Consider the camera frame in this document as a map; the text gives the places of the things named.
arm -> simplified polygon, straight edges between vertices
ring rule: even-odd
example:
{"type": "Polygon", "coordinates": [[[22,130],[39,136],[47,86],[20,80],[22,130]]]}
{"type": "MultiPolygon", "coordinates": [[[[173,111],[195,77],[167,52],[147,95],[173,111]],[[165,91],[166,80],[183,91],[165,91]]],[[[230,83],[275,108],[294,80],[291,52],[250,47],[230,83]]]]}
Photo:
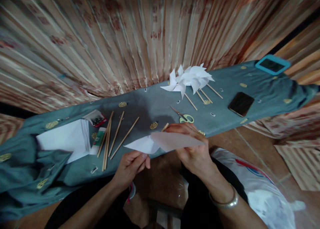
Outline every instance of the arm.
{"type": "MultiPolygon", "coordinates": [[[[234,197],[234,191],[219,172],[217,166],[212,162],[209,154],[208,139],[200,134],[192,123],[171,124],[166,129],[166,132],[186,134],[205,143],[205,145],[180,148],[176,152],[185,167],[198,176],[206,185],[214,201],[220,204],[229,203],[234,197]]],[[[230,209],[218,207],[218,211],[225,229],[267,228],[262,219],[240,196],[235,207],[230,209]]]]}
{"type": "Polygon", "coordinates": [[[60,228],[94,228],[114,200],[145,167],[150,168],[150,157],[147,154],[138,151],[124,154],[113,179],[60,228]]]}

glue stick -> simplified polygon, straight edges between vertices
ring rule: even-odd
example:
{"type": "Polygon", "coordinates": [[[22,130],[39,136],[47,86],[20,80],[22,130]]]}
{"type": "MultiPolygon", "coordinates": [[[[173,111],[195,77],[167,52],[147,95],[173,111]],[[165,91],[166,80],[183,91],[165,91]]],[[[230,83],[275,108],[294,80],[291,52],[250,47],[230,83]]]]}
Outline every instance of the glue stick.
{"type": "Polygon", "coordinates": [[[99,148],[102,144],[102,140],[103,140],[104,134],[106,133],[106,130],[107,129],[104,127],[99,128],[97,137],[96,137],[96,139],[94,139],[93,146],[91,147],[90,155],[97,155],[98,154],[98,151],[99,151],[99,148]]]}

hand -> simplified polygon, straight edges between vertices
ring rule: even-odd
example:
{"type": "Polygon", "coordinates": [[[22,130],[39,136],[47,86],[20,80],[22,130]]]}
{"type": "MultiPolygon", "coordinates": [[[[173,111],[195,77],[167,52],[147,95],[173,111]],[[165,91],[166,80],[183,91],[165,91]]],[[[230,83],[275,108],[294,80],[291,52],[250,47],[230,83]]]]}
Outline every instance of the hand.
{"type": "Polygon", "coordinates": [[[150,157],[148,154],[132,151],[122,156],[116,174],[112,179],[112,183],[124,191],[129,187],[134,177],[144,168],[150,169],[150,157]]]}
{"type": "Polygon", "coordinates": [[[193,123],[173,123],[167,127],[166,132],[185,134],[204,142],[204,145],[176,150],[178,157],[189,171],[200,179],[205,179],[204,177],[212,178],[216,172],[219,172],[217,166],[211,160],[208,139],[198,132],[193,123]]]}

right hand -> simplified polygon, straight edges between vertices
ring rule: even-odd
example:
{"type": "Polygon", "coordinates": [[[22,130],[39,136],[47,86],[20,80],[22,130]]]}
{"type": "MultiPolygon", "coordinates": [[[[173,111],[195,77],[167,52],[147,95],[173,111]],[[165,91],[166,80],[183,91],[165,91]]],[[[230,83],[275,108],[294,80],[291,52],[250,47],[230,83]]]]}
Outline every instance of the right hand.
{"type": "Polygon", "coordinates": [[[167,127],[166,132],[185,134],[204,142],[204,145],[176,149],[179,159],[189,171],[200,179],[212,177],[219,172],[211,160],[208,139],[198,132],[193,123],[173,123],[167,127]]]}

paper pinwheel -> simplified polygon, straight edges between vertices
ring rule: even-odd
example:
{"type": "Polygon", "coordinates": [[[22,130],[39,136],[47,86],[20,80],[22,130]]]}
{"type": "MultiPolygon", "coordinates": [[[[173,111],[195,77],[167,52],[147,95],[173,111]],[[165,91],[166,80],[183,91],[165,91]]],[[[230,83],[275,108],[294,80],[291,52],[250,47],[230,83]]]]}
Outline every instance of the paper pinwheel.
{"type": "Polygon", "coordinates": [[[188,67],[183,71],[182,65],[178,69],[178,77],[176,77],[175,70],[170,73],[170,85],[161,87],[167,91],[180,91],[183,98],[186,92],[186,86],[191,86],[193,94],[198,89],[202,89],[209,81],[214,81],[212,76],[205,71],[203,63],[200,66],[188,67]]]}

